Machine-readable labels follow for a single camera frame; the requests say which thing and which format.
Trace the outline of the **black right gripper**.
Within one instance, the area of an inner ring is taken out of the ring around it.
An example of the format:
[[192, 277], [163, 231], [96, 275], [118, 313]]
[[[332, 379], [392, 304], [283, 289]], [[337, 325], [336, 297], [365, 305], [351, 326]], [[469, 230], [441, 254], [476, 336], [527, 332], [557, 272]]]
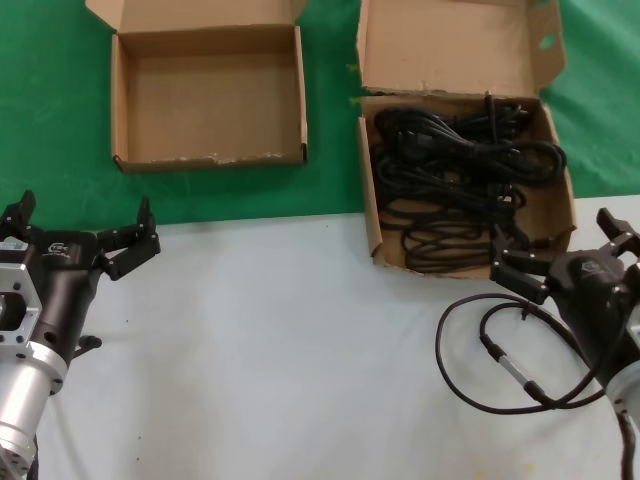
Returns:
[[533, 303], [543, 303], [550, 292], [586, 364], [598, 369], [595, 379], [608, 384], [639, 360], [639, 346], [628, 329], [639, 306], [639, 268], [626, 268], [618, 257], [632, 253], [639, 258], [640, 238], [607, 208], [598, 210], [596, 223], [607, 237], [602, 247], [567, 253], [553, 262], [546, 254], [513, 249], [493, 225], [490, 279]]

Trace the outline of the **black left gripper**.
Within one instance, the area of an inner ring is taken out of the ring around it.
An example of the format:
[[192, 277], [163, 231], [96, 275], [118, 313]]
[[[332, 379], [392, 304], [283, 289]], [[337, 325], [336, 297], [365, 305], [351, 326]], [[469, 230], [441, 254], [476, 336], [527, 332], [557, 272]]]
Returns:
[[41, 313], [29, 345], [44, 346], [66, 364], [102, 346], [82, 333], [100, 276], [119, 280], [161, 252], [150, 200], [143, 197], [134, 224], [91, 232], [32, 229], [35, 195], [26, 190], [1, 215], [1, 249], [37, 253], [36, 291]]

